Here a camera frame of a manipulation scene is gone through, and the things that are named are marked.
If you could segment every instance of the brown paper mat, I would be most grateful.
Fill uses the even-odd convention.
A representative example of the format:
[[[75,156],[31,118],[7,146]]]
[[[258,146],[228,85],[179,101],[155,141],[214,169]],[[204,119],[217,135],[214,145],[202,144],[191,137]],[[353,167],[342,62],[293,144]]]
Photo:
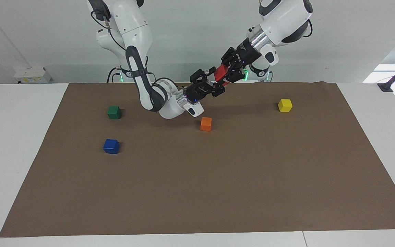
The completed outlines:
[[[395,185],[336,84],[234,84],[203,105],[212,132],[145,111],[133,84],[70,84],[0,237],[395,228]]]

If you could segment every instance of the table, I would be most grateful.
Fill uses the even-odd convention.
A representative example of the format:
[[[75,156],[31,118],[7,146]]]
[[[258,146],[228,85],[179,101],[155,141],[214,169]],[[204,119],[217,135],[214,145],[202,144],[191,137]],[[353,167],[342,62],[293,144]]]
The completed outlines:
[[[0,230],[67,84],[0,85]],[[395,96],[373,84],[339,83],[395,183]],[[0,246],[395,246],[395,230],[68,236],[0,239]]]

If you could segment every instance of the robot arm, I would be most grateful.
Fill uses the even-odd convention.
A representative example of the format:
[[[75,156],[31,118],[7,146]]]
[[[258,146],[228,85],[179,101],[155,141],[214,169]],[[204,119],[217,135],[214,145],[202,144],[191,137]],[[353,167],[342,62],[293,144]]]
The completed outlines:
[[[265,58],[267,66],[278,62],[275,47],[295,42],[307,29],[312,14],[309,0],[261,0],[259,13],[263,22],[251,30],[238,47],[231,47],[222,57],[222,65],[216,69],[198,70],[191,78],[191,86],[177,89],[168,78],[151,82],[146,68],[147,52],[153,38],[140,7],[144,0],[88,0],[91,14],[105,22],[105,29],[97,32],[101,47],[113,52],[122,68],[129,67],[138,88],[141,105],[172,119],[184,111],[193,117],[204,111],[200,104],[206,95],[213,97],[225,92],[225,86],[245,77],[243,69]],[[207,77],[214,74],[216,83]]]
[[[262,66],[257,69],[258,72],[277,64],[276,47],[301,39],[312,12],[309,0],[260,0],[259,13],[263,22],[251,28],[248,37],[237,49],[228,49],[218,69],[212,68],[209,73],[198,70],[192,75],[192,85],[185,92],[188,98],[200,101],[208,94],[219,96],[225,92],[226,85],[243,79],[245,67],[256,61],[260,61]],[[216,83],[209,83],[207,79],[212,73]]]
[[[202,105],[188,102],[183,91],[179,91],[173,81],[168,78],[150,81],[146,64],[153,38],[139,9],[144,0],[111,0],[109,4],[103,0],[88,2],[93,9],[91,14],[105,22],[106,30],[97,32],[100,46],[113,52],[122,68],[129,67],[145,109],[159,112],[166,119],[177,117],[184,111],[194,117],[203,113]]]

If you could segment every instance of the cable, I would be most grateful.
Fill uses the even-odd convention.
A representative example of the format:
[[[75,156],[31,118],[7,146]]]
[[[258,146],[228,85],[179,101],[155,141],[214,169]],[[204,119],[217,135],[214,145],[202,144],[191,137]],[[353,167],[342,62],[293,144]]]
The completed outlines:
[[[114,67],[114,69],[111,69],[111,71],[110,71],[109,74],[108,74],[108,80],[106,81],[106,83],[109,83],[109,80],[110,80],[110,78],[111,78],[112,72],[114,72],[114,71],[116,71],[116,70],[117,70],[116,67]]]
[[[381,82],[381,81],[383,81],[383,80],[387,80],[387,79],[390,79],[390,78],[392,78],[392,77],[383,78],[382,80],[376,81],[374,84],[377,84],[378,82]]]
[[[91,18],[92,18],[93,20],[95,20],[95,22],[97,22],[97,24],[99,24],[100,26],[102,26],[104,29],[107,29],[109,35],[110,35],[111,38],[112,38],[112,40],[113,40],[120,48],[122,48],[123,50],[126,50],[124,47],[122,47],[122,45],[120,45],[120,44],[115,40],[114,36],[113,36],[112,33],[111,33],[111,28],[110,28],[110,27],[107,28],[107,27],[103,26],[97,19],[94,18],[93,14],[102,14],[102,13],[101,13],[100,11],[93,10],[93,11],[91,11]]]
[[[161,77],[161,78],[159,78],[158,80],[155,80],[155,82],[153,83],[153,84],[155,84],[155,83],[157,83],[158,81],[160,81],[160,80],[169,80],[169,81],[171,81],[171,83],[173,83],[176,87],[178,87],[177,86],[177,84],[172,80],[172,79],[170,79],[170,78],[167,78],[167,77]]]
[[[120,48],[122,48],[123,50],[126,51],[126,49],[125,49],[124,47],[122,47],[120,44],[118,44],[118,42],[115,40],[114,36],[113,36],[112,33],[111,33],[111,29],[108,29],[108,32],[109,32],[109,35],[111,35],[112,40],[113,40]]]
[[[115,74],[112,76],[112,83],[114,83],[114,76],[116,76],[116,75],[119,75],[119,76],[121,76],[121,74],[120,74],[120,73],[115,73]]]
[[[100,26],[102,26],[104,29],[108,29],[107,27],[103,26],[100,22],[98,22],[97,19],[94,18],[94,16],[93,16],[94,13],[95,13],[95,14],[101,14],[101,12],[100,12],[100,11],[93,10],[93,11],[91,11],[91,17],[92,17],[93,20],[95,20],[95,22],[97,22],[97,24],[99,24]]]
[[[312,33],[313,33],[313,25],[312,25],[312,22],[310,21],[310,19],[307,20],[307,21],[308,21],[309,24],[310,24],[310,34],[309,34],[309,35],[303,36],[304,38],[309,38],[310,36],[312,36]]]
[[[149,75],[153,75],[153,77],[155,77],[155,81],[156,81],[156,75],[155,75],[154,73],[149,72],[148,74],[149,74]]]

